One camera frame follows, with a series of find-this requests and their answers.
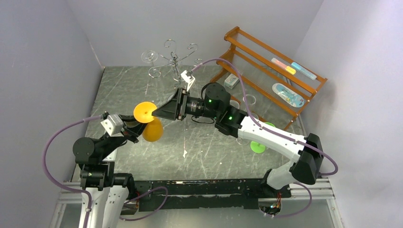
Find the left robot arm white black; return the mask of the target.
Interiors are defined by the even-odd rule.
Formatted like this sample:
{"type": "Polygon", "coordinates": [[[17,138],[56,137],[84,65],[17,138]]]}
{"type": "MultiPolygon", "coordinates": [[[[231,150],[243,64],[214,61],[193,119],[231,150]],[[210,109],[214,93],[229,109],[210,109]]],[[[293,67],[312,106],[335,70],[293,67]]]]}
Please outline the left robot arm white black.
{"type": "Polygon", "coordinates": [[[105,113],[96,116],[105,133],[98,139],[82,137],[75,141],[73,154],[80,167],[82,211],[80,224],[86,228],[115,228],[126,200],[138,191],[130,173],[115,173],[115,162],[108,156],[124,143],[137,143],[145,123],[133,116],[105,113]]]}

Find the small teal white box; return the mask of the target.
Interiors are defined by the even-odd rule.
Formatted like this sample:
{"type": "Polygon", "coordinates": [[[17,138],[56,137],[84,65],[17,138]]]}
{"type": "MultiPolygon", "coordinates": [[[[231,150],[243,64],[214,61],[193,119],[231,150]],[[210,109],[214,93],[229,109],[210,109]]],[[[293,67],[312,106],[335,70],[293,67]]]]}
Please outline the small teal white box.
{"type": "Polygon", "coordinates": [[[237,85],[238,82],[239,82],[239,78],[234,74],[230,74],[224,80],[224,85],[229,89],[233,89],[237,85]]]}

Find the paper sheet on table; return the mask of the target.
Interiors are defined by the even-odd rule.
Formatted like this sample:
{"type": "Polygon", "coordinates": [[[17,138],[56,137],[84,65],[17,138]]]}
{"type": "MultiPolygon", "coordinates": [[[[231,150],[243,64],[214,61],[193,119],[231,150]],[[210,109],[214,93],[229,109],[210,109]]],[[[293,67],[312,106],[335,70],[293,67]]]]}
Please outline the paper sheet on table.
{"type": "Polygon", "coordinates": [[[117,151],[118,149],[116,148],[115,150],[113,150],[109,155],[107,155],[103,161],[104,162],[114,162],[116,160],[116,155],[117,155],[117,151]]]}

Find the light blue highlighter pack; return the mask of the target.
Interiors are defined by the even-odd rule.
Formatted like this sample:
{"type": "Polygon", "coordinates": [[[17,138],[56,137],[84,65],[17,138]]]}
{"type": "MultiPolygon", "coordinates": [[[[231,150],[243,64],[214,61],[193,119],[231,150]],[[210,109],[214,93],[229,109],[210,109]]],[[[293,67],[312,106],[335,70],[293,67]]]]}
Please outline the light blue highlighter pack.
{"type": "Polygon", "coordinates": [[[300,73],[304,74],[311,80],[316,80],[316,78],[317,78],[317,76],[315,74],[313,74],[312,72],[310,72],[309,70],[307,70],[306,68],[304,68],[303,66],[301,66],[300,64],[298,64],[296,62],[292,62],[291,67],[294,68],[295,70],[299,71],[300,73]]]}

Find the pink yellow highlighter pack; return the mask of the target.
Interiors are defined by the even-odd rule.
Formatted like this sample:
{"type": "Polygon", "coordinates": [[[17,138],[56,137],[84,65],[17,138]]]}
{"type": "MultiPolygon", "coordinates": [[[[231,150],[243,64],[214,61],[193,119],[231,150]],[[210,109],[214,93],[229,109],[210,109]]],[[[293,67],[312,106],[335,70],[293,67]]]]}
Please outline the pink yellow highlighter pack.
{"type": "Polygon", "coordinates": [[[272,58],[271,62],[274,63],[275,65],[277,65],[278,67],[286,70],[288,73],[294,75],[296,73],[296,70],[288,65],[286,65],[285,63],[281,62],[280,60],[276,59],[276,58],[272,58]]]}

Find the chrome wine glass rack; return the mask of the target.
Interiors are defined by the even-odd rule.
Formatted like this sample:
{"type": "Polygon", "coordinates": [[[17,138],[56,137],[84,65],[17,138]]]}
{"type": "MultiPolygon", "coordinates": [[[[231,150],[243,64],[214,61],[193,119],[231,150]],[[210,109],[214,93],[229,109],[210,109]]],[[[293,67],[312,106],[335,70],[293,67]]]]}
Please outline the chrome wine glass rack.
{"type": "Polygon", "coordinates": [[[162,67],[167,67],[170,66],[171,69],[173,70],[173,80],[175,81],[174,84],[174,89],[177,89],[181,86],[181,83],[184,82],[184,80],[181,78],[180,76],[180,71],[179,71],[179,66],[182,65],[182,61],[184,59],[186,59],[187,57],[191,56],[193,53],[195,53],[198,50],[198,45],[196,43],[191,43],[188,45],[187,49],[190,51],[189,54],[187,54],[184,57],[178,57],[177,55],[177,45],[176,45],[176,41],[173,39],[168,39],[164,42],[164,47],[165,48],[170,48],[171,46],[173,46],[173,51],[170,52],[170,56],[169,57],[165,57],[162,54],[159,54],[159,57],[167,60],[167,64],[166,65],[162,65],[162,66],[155,66],[154,63],[150,64],[151,67],[148,70],[148,76],[151,78],[159,78],[161,76],[161,71],[160,69],[162,67]]]}

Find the black base bar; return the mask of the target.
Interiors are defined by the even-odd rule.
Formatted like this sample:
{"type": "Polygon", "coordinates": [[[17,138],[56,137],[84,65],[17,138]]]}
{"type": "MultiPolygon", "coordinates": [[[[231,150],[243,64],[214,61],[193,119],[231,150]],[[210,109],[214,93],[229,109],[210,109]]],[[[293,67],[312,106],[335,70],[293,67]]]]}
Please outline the black base bar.
{"type": "Polygon", "coordinates": [[[127,207],[138,203],[140,212],[232,207],[257,209],[259,199],[291,197],[289,185],[276,190],[262,178],[135,181],[127,173],[117,173],[110,183],[127,187],[127,207]]]}

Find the orange wooden shelf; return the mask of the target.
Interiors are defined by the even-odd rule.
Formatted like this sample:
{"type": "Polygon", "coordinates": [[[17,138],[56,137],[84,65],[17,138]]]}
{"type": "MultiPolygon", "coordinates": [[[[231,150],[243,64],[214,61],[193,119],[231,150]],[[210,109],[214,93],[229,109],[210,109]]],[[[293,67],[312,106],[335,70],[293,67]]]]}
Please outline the orange wooden shelf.
{"type": "Polygon", "coordinates": [[[271,101],[290,116],[289,122],[282,126],[284,130],[288,129],[300,117],[302,111],[327,82],[327,78],[318,75],[300,63],[298,64],[317,76],[316,80],[311,80],[299,71],[292,75],[278,67],[271,62],[272,58],[276,58],[290,67],[292,62],[297,63],[297,61],[275,50],[239,27],[234,27],[228,31],[224,36],[224,40],[229,42],[230,46],[221,55],[221,59],[231,62],[236,67],[246,85],[262,94],[267,101],[271,101]],[[301,95],[305,100],[305,104],[301,108],[290,106],[273,92],[272,86],[275,83],[281,83],[301,95]]]}

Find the clear wine glass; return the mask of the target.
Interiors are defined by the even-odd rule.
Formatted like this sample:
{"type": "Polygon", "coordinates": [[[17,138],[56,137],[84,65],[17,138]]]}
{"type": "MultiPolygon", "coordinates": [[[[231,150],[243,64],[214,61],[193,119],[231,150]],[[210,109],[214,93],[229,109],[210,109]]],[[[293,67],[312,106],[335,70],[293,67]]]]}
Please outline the clear wine glass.
{"type": "Polygon", "coordinates": [[[141,59],[143,62],[153,64],[159,57],[159,54],[153,50],[147,50],[142,53],[141,59]]]}

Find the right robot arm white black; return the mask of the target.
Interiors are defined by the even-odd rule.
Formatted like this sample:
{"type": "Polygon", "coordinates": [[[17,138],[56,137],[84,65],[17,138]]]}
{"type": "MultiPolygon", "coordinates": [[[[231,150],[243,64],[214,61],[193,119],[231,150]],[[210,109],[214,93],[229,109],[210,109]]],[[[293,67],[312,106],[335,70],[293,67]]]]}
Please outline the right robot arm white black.
{"type": "Polygon", "coordinates": [[[184,88],[178,88],[172,98],[152,112],[154,117],[183,120],[187,115],[215,120],[215,128],[234,138],[255,141],[271,148],[289,159],[289,162],[269,170],[261,184],[261,191],[273,197],[282,187],[300,182],[315,184],[323,156],[320,138],[308,137],[283,131],[250,116],[247,112],[230,105],[231,95],[218,83],[204,87],[204,97],[191,97],[184,88]]]}

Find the clear glass front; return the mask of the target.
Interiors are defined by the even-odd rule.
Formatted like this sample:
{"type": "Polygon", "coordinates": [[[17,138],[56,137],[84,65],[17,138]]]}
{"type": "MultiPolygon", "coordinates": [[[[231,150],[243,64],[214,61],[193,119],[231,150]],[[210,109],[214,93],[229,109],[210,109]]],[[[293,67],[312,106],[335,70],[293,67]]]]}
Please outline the clear glass front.
{"type": "MultiPolygon", "coordinates": [[[[253,116],[257,120],[259,120],[259,116],[256,113],[251,113],[251,116],[253,116]]],[[[237,138],[236,142],[241,146],[246,146],[250,143],[250,140],[243,139],[243,138],[237,138]]]]}

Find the orange plastic goblet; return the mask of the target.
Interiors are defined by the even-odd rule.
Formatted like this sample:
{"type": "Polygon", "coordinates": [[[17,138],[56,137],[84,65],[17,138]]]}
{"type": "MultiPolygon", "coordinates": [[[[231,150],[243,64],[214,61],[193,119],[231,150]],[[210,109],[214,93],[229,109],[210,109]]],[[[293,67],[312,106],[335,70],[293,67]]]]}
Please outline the orange plastic goblet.
{"type": "Polygon", "coordinates": [[[141,102],[133,110],[134,118],[146,124],[142,133],[143,138],[148,142],[155,142],[163,135],[163,126],[157,117],[152,115],[153,111],[157,110],[157,106],[152,102],[141,102]]]}

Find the green plastic goblet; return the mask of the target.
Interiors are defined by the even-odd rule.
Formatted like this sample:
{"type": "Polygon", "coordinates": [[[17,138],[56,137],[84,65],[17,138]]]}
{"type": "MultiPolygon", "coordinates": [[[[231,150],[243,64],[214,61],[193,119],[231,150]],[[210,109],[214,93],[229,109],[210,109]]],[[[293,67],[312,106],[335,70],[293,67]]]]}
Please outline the green plastic goblet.
{"type": "Polygon", "coordinates": [[[251,141],[250,148],[255,153],[263,153],[266,149],[266,146],[255,141],[251,141]]]}

